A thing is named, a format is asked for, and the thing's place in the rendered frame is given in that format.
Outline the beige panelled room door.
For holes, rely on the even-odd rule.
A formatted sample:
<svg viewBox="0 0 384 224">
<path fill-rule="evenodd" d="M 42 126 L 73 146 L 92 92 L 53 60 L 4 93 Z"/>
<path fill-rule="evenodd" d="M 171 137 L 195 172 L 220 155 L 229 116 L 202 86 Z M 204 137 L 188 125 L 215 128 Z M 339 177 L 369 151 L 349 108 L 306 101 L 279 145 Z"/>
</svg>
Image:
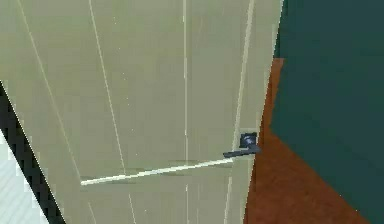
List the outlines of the beige panelled room door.
<svg viewBox="0 0 384 224">
<path fill-rule="evenodd" d="M 243 224 L 283 1 L 0 0 L 0 224 Z"/>
</svg>

